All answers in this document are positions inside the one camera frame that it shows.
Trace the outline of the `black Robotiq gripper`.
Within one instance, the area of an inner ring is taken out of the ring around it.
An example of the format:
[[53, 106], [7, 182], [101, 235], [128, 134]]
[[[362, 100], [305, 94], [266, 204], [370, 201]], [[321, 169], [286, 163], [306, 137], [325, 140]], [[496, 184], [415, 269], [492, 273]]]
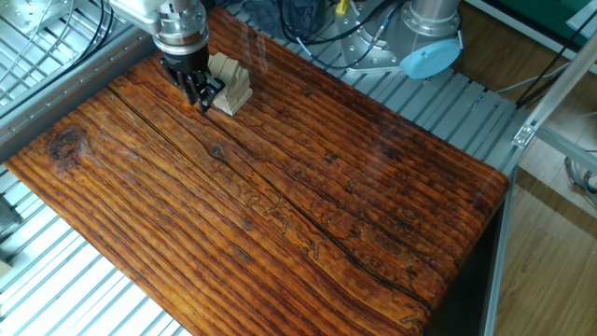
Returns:
[[[201, 112], [207, 112], [215, 97], [223, 91], [225, 83], [209, 74], [209, 51], [203, 47], [185, 55], [162, 53], [160, 64], [172, 82], [180, 82], [181, 90], [187, 96], [188, 103], [195, 105], [200, 100]], [[196, 79], [203, 82], [200, 96]]]

